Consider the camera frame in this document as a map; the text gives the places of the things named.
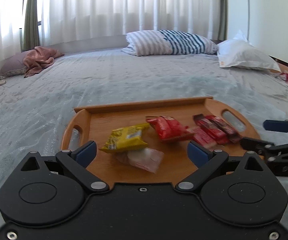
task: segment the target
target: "purple pillow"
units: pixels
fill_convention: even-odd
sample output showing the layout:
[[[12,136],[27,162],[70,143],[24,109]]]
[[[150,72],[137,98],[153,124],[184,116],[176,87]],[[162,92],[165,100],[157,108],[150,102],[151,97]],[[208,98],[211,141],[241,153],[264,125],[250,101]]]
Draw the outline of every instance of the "purple pillow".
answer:
[[[23,64],[23,59],[30,50],[15,54],[10,57],[0,70],[0,79],[15,75],[24,75],[26,66]]]

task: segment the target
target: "snack package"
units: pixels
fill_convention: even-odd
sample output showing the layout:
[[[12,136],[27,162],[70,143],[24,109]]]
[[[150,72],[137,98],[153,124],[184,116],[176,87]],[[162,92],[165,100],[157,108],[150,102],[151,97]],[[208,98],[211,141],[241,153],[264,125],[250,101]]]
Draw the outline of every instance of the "snack package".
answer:
[[[194,133],[187,131],[187,129],[173,117],[147,116],[146,122],[155,129],[163,142],[191,140],[194,136]]]
[[[116,153],[145,148],[148,144],[142,140],[142,131],[147,128],[149,128],[148,123],[115,129],[100,150]]]
[[[194,122],[200,126],[204,132],[211,136],[218,144],[229,143],[229,140],[222,130],[217,128],[210,120],[206,119],[204,115],[198,114],[193,116]]]
[[[205,118],[213,122],[218,128],[220,128],[224,133],[226,133],[228,139],[232,143],[237,143],[241,140],[241,136],[239,135],[239,133],[228,123],[226,123],[222,118],[214,115],[207,115],[205,116]]]
[[[153,173],[156,173],[163,156],[163,152],[150,148],[116,154],[116,158],[120,162],[128,163],[134,167]]]
[[[202,145],[206,149],[214,147],[217,143],[213,140],[206,132],[202,130],[199,126],[190,127],[187,129],[189,132],[193,132],[193,140],[198,144]]]

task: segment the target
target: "bed sheet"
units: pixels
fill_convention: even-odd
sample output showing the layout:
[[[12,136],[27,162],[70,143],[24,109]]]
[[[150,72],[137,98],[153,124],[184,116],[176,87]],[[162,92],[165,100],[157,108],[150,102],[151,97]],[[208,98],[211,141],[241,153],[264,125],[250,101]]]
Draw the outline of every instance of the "bed sheet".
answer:
[[[33,77],[8,78],[0,87],[0,186],[30,150],[58,152],[76,106],[208,95],[241,112],[262,139],[288,142],[288,134],[262,127],[265,119],[288,118],[288,84],[270,73],[219,68],[217,56],[97,50],[67,54]],[[288,178],[280,181],[288,192]],[[288,206],[282,223],[288,228]]]

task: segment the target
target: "pink blanket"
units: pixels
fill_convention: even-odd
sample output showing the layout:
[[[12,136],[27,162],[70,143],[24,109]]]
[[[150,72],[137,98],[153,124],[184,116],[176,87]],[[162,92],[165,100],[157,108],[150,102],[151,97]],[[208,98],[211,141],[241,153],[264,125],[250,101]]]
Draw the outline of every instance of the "pink blanket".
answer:
[[[57,49],[35,47],[23,59],[23,64],[27,67],[24,77],[31,77],[39,74],[43,69],[53,65],[54,59],[64,54]]]

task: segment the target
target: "yellow snack package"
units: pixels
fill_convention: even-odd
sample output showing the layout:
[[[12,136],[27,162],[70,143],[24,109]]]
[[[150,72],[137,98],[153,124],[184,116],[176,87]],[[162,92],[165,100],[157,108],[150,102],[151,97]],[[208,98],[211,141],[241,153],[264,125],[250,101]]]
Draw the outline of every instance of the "yellow snack package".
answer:
[[[149,123],[143,123],[115,129],[100,150],[106,153],[116,153],[143,149],[148,144],[142,140],[142,131],[149,127]]]

